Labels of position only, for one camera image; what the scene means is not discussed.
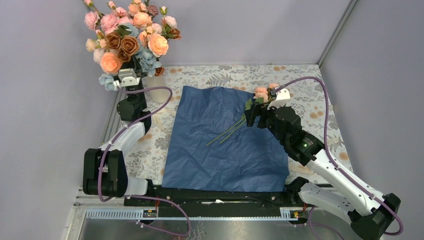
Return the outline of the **blue hydrangea stem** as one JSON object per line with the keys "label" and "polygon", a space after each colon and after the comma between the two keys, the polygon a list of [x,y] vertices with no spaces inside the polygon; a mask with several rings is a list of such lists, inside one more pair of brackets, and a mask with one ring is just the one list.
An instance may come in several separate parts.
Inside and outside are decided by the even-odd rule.
{"label": "blue hydrangea stem", "polygon": [[114,80],[118,78],[118,71],[121,69],[134,69],[140,78],[158,77],[163,74],[164,68],[159,59],[153,53],[143,48],[132,56],[129,62],[123,62],[118,66],[118,70],[113,73],[104,73],[99,77],[99,83],[105,87],[107,91],[117,91],[121,88],[114,86]]}

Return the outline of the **pink rose stem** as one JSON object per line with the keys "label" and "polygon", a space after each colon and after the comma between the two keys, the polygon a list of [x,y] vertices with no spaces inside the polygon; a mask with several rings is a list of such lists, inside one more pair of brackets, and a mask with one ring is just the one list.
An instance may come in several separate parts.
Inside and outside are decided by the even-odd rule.
{"label": "pink rose stem", "polygon": [[287,101],[290,99],[290,96],[283,98],[279,97],[282,91],[284,91],[285,93],[287,92],[284,88],[280,89],[280,87],[281,86],[277,83],[270,83],[268,87],[256,87],[253,90],[253,97],[249,98],[245,102],[244,111],[240,119],[232,126],[230,126],[227,130],[225,130],[223,133],[208,142],[206,146],[211,145],[219,138],[225,136],[219,142],[220,144],[222,144],[244,124],[247,124],[248,127],[252,126],[257,116],[261,116],[263,113],[270,110],[271,108],[285,106]]}

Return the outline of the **brown rose stem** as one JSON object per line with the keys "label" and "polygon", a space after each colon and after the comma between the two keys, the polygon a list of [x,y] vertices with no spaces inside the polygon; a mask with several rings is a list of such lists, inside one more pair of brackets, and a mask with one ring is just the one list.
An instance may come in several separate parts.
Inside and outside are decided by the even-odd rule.
{"label": "brown rose stem", "polygon": [[118,58],[124,63],[129,62],[132,56],[140,50],[138,39],[133,36],[121,36],[117,32],[112,32],[107,34],[105,39],[106,46],[114,50]]}

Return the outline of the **blue wrapping paper sheet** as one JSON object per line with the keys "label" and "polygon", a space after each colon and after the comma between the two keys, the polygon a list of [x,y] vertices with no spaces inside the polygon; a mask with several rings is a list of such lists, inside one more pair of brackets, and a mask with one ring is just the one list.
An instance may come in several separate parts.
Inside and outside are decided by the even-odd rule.
{"label": "blue wrapping paper sheet", "polygon": [[281,192],[289,176],[283,147],[242,119],[250,92],[184,86],[170,137],[165,188]]}

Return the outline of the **cream printed ribbon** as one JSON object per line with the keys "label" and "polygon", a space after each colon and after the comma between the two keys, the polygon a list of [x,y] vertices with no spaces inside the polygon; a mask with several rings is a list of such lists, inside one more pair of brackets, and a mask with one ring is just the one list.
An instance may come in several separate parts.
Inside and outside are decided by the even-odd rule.
{"label": "cream printed ribbon", "polygon": [[[159,116],[154,116],[153,120],[156,123],[157,127],[162,132],[164,132],[166,134],[171,134],[171,132],[168,131],[168,129],[165,126],[165,122],[164,122],[164,119],[163,119],[163,117],[165,116],[164,115],[165,113],[171,115],[172,117],[176,116],[175,110],[172,110],[172,109],[166,107],[164,110],[160,110]],[[336,135],[334,135],[333,137],[330,137],[329,141],[328,141],[328,143],[330,145],[333,145],[333,146],[335,146],[335,144],[342,143],[342,142],[343,142],[343,140],[340,138],[340,136],[336,136]],[[315,175],[316,174],[312,170],[310,170],[310,169],[308,169],[304,166],[301,166],[299,163],[293,163],[293,162],[290,162],[290,161],[289,161],[289,164],[288,164],[288,168],[291,172],[295,172],[295,173],[306,174],[306,175]]]}

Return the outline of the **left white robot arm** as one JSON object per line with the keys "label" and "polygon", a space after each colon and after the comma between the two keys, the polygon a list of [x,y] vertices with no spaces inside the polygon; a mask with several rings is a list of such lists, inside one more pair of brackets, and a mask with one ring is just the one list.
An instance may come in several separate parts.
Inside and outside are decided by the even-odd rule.
{"label": "left white robot arm", "polygon": [[85,152],[82,189],[86,195],[103,199],[136,195],[142,205],[148,206],[155,200],[155,192],[149,188],[151,183],[130,177],[125,164],[125,156],[152,125],[146,97],[141,91],[142,78],[133,68],[123,68],[112,77],[111,85],[128,91],[126,98],[116,106],[124,124],[109,141]]}

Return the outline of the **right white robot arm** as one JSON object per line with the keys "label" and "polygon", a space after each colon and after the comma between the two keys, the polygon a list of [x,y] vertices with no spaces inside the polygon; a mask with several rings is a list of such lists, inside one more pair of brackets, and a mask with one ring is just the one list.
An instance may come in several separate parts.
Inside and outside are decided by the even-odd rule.
{"label": "right white robot arm", "polygon": [[345,221],[363,240],[378,240],[388,234],[393,221],[403,224],[397,215],[401,200],[393,193],[383,194],[371,187],[343,164],[339,164],[322,141],[303,130],[301,118],[289,106],[267,108],[260,103],[246,104],[244,116],[249,127],[260,117],[258,128],[267,128],[283,146],[287,155],[309,168],[337,193],[322,189],[297,177],[288,185],[287,201],[319,207]]}

